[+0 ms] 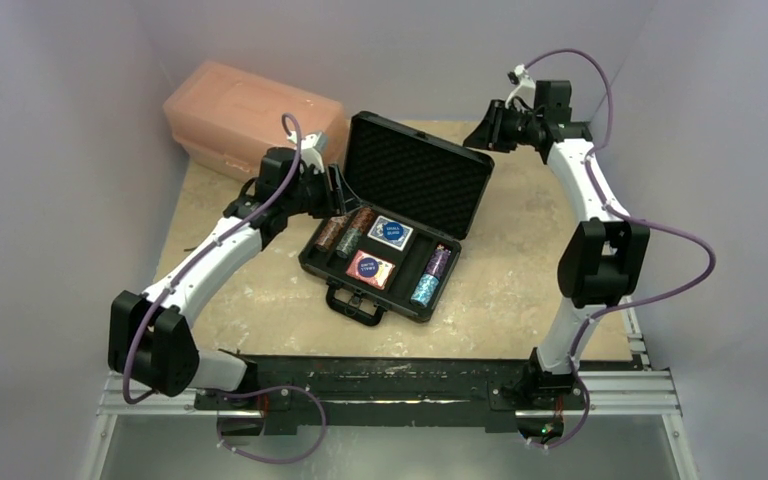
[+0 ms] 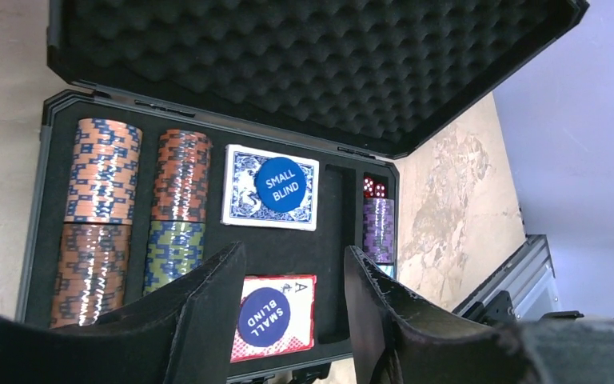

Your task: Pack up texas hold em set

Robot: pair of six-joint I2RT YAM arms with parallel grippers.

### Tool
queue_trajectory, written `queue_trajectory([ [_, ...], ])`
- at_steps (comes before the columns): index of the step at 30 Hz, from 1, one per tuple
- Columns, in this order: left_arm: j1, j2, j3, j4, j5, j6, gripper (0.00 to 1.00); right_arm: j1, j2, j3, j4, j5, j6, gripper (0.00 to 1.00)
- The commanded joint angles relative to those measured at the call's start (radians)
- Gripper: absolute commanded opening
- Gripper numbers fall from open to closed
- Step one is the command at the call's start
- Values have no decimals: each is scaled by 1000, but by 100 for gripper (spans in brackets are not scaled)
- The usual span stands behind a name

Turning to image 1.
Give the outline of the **orange brown chip stack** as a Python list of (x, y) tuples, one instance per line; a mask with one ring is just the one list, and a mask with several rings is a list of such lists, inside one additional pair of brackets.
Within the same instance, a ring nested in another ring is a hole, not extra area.
[(320, 231), (314, 247), (319, 251), (327, 252), (339, 238), (349, 218), (349, 215), (331, 217)]

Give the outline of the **green dark chip stack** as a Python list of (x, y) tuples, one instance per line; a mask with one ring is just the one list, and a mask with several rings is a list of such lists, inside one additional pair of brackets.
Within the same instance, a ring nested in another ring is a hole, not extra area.
[(357, 228), (349, 228), (334, 249), (334, 253), (340, 258), (347, 259), (352, 254), (363, 233)]

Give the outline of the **blue small blind button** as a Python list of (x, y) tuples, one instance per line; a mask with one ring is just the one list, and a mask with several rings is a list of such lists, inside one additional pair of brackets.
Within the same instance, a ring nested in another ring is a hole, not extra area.
[(400, 241), (405, 234), (404, 226), (398, 222), (387, 222), (382, 226), (382, 235), (391, 242)]

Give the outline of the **black poker carrying case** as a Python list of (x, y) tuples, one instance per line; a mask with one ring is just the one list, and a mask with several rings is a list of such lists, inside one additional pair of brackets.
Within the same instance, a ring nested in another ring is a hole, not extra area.
[[(494, 162), (451, 141), (362, 111), (350, 121), (344, 176), (362, 202), (384, 215), (414, 228), (404, 251), (369, 239), (363, 233), (347, 259), (334, 249), (350, 228), (357, 211), (350, 214), (339, 238), (327, 252), (314, 242), (328, 220), (316, 228), (299, 256), (303, 270), (323, 279), (328, 307), (365, 326), (376, 326), (384, 314), (394, 312), (424, 323), (430, 320), (460, 257)], [(438, 244), (451, 250), (444, 276), (428, 307), (410, 302)], [(346, 270), (358, 250), (395, 264), (384, 290), (349, 277)]]

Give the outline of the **blue big blind button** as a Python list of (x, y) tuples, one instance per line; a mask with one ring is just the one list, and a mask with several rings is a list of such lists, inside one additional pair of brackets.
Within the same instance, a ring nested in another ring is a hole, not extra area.
[(374, 258), (364, 257), (357, 262), (356, 271), (362, 277), (374, 277), (378, 274), (379, 270), (379, 262)]

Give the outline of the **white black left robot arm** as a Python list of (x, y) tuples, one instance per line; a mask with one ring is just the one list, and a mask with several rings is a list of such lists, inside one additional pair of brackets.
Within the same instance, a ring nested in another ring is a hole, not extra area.
[(121, 374), (128, 404), (150, 394), (176, 396), (188, 388), (219, 390), (232, 408), (257, 399), (252, 363), (230, 351), (202, 352), (192, 335), (207, 303), (246, 262), (282, 233), (290, 217), (327, 219), (353, 212), (361, 202), (336, 164), (319, 166), (311, 147), (267, 150), (256, 177), (247, 180), (208, 236), (161, 280), (112, 302), (108, 366)]

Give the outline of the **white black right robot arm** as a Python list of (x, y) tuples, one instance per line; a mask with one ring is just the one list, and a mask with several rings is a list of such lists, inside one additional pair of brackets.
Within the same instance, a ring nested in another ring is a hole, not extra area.
[(509, 78), (511, 93), (489, 104), (463, 144), (503, 153), (533, 148), (561, 182), (578, 221), (557, 267), (561, 304), (517, 384), (529, 404), (544, 407), (574, 388), (597, 322), (636, 289), (650, 230), (609, 211), (612, 191), (595, 159), (589, 126), (572, 119), (571, 83), (533, 80), (525, 72)]

